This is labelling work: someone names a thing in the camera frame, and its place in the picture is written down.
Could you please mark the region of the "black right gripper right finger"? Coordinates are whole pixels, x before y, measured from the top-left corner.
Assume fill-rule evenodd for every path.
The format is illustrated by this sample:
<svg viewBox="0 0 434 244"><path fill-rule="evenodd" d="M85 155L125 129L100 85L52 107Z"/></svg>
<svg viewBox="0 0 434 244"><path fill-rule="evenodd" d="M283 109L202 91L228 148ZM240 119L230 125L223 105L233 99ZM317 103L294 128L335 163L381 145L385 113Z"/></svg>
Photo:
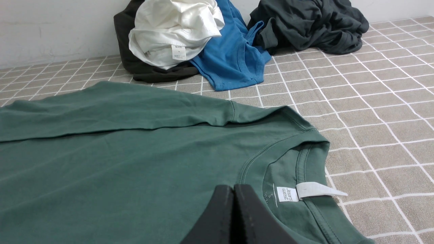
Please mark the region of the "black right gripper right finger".
<svg viewBox="0 0 434 244"><path fill-rule="evenodd" d="M253 187L236 184L234 190L248 244L296 244L273 218Z"/></svg>

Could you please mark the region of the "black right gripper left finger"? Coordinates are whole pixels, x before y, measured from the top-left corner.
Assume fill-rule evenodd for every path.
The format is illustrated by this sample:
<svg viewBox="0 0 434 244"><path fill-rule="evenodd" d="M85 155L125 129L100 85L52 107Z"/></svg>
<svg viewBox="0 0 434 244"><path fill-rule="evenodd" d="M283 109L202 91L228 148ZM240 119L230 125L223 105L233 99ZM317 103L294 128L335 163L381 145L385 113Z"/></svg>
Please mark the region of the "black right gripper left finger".
<svg viewBox="0 0 434 244"><path fill-rule="evenodd" d="M204 212L181 243L229 244L233 205L233 189L217 185Z"/></svg>

